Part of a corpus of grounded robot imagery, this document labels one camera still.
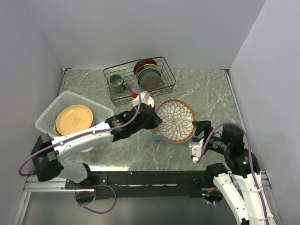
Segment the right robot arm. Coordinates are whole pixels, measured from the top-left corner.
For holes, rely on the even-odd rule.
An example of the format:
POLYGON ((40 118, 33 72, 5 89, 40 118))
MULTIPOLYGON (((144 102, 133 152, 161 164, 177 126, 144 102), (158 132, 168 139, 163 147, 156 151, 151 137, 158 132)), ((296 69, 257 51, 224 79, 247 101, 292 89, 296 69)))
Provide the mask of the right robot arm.
POLYGON ((216 187, 229 205, 239 225, 274 225, 262 184, 261 169, 246 131, 232 122, 215 128, 210 121, 193 121, 195 136, 189 144, 194 163, 209 150, 222 154, 221 163, 206 167, 205 182, 216 187))

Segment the white bottom plate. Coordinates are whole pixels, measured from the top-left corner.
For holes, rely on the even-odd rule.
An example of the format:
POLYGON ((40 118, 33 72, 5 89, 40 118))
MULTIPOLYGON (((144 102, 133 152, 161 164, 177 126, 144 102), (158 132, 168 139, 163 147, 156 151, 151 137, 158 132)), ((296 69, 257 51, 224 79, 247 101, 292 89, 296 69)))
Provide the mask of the white bottom plate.
POLYGON ((157 129, 161 136, 173 143, 189 140, 195 127, 192 124, 196 115, 192 107, 179 99, 162 102, 156 109, 157 116, 162 120, 157 129))

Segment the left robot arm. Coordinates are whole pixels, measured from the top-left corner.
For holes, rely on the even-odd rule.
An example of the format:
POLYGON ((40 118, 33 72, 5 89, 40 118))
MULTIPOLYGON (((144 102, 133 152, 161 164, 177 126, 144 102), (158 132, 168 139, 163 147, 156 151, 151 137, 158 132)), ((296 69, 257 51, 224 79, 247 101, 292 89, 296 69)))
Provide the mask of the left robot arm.
POLYGON ((141 129, 156 128, 161 122, 151 106, 141 104, 72 135, 50 137, 43 134, 31 151, 37 179, 45 182, 61 177, 76 182, 82 188, 89 188, 93 177, 88 165, 70 162, 70 156, 96 145, 129 138, 141 129))

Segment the orange bear plate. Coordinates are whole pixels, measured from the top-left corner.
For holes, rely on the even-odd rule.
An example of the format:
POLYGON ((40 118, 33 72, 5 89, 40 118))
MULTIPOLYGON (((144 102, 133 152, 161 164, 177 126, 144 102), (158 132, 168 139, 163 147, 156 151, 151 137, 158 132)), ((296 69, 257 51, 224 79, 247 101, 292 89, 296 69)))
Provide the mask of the orange bear plate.
POLYGON ((94 116, 90 108, 84 105, 72 105, 58 115, 55 126, 61 136, 64 136, 90 128, 93 121, 94 116))

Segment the blue striped white plate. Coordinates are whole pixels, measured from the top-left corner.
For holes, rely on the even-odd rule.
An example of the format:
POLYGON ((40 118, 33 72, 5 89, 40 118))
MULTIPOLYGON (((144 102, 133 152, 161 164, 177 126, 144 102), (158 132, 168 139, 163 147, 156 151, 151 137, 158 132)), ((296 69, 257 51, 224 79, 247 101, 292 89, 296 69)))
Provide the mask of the blue striped white plate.
POLYGON ((57 128, 55 127, 55 132, 58 136, 61 136, 61 133, 57 130, 57 128))

